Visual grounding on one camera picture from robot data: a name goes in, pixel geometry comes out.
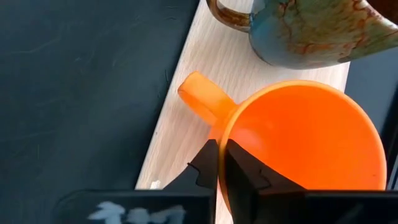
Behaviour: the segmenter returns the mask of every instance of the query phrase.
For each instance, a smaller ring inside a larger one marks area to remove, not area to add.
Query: wood grain
[[[252,0],[224,0],[223,3],[235,10],[248,12]],[[344,91],[348,69],[348,63],[314,70],[272,67],[252,51],[247,34],[226,27],[214,19],[206,2],[202,0],[136,188],[164,187],[179,175],[206,142],[209,127],[177,95],[178,86],[192,71],[202,72],[239,103],[270,83],[288,79],[316,80]],[[217,200],[216,223],[232,223],[220,194]]]

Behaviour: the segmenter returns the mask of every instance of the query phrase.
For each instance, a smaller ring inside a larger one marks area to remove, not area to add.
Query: orange mug handle
[[[216,84],[199,72],[193,72],[178,88],[181,99],[206,123],[214,126],[234,111],[234,101]]]
[[[236,30],[249,32],[250,14],[228,9],[219,0],[206,0],[206,2],[212,15],[218,21]]]

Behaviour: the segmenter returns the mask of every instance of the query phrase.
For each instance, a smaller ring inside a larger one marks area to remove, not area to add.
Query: ceramic mug
[[[271,65],[320,68],[398,46],[396,0],[254,0],[250,14],[207,4]]]
[[[212,129],[220,147],[226,204],[228,139],[310,190],[384,190],[386,158],[372,121],[350,97],[328,85],[294,80],[265,87],[240,104],[198,72],[178,89]]]

